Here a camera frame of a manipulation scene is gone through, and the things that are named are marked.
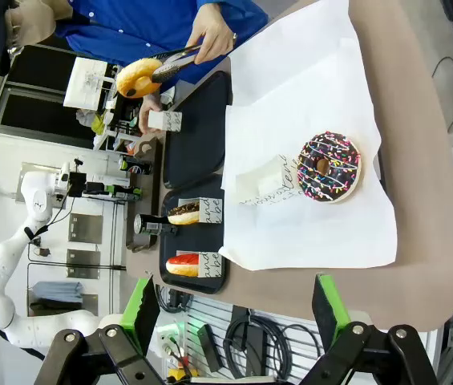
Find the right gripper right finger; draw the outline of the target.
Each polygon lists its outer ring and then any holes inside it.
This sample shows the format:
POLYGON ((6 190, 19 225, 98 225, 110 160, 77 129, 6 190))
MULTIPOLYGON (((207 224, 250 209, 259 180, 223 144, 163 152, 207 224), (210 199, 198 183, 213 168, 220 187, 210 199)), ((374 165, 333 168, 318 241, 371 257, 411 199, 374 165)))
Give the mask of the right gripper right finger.
POLYGON ((348 384, 357 373, 372 375, 377 384, 438 382, 418 331, 407 324, 381 331, 353 321, 332 276, 315 277, 312 310, 325 353, 303 384, 348 384))

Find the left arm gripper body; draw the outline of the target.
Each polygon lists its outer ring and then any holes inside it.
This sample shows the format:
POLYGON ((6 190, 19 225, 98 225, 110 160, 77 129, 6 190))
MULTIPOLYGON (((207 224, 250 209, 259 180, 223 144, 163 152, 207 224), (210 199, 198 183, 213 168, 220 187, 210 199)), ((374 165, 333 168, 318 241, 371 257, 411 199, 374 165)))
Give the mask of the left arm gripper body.
POLYGON ((82 172, 70 172, 67 195, 69 197, 81 197, 86 189, 87 174, 82 172))

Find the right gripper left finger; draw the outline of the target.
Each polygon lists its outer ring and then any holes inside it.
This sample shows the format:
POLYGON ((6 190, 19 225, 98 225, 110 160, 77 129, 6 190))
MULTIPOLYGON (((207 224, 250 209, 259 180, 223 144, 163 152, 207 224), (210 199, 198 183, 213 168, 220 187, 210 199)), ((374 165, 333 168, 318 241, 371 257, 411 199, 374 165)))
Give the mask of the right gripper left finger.
POLYGON ((85 336, 75 329, 58 332, 37 375, 36 384, 97 384, 116 375, 122 384, 163 384, 146 358, 160 314, 151 278, 141 278, 118 323, 85 336))

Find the person right hand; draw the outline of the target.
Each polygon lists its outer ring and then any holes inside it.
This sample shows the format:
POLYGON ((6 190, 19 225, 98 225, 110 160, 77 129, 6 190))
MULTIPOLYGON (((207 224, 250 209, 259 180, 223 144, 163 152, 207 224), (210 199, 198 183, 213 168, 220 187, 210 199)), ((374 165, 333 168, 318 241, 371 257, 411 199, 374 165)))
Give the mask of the person right hand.
POLYGON ((143 97, 138 121, 139 129, 142 134, 148 134, 156 131, 154 128, 150 128, 148 126, 148 117, 150 111, 162 111, 159 93, 153 93, 143 97))

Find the person left hand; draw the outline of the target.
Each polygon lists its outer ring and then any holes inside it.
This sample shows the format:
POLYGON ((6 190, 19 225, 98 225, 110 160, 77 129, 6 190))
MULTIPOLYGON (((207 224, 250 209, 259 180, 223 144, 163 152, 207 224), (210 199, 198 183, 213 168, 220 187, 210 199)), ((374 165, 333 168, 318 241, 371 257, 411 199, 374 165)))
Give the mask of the person left hand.
POLYGON ((188 47, 200 44, 194 63, 199 65, 228 54, 233 49, 234 36, 222 16, 219 4, 207 3, 201 6, 187 42, 188 47))

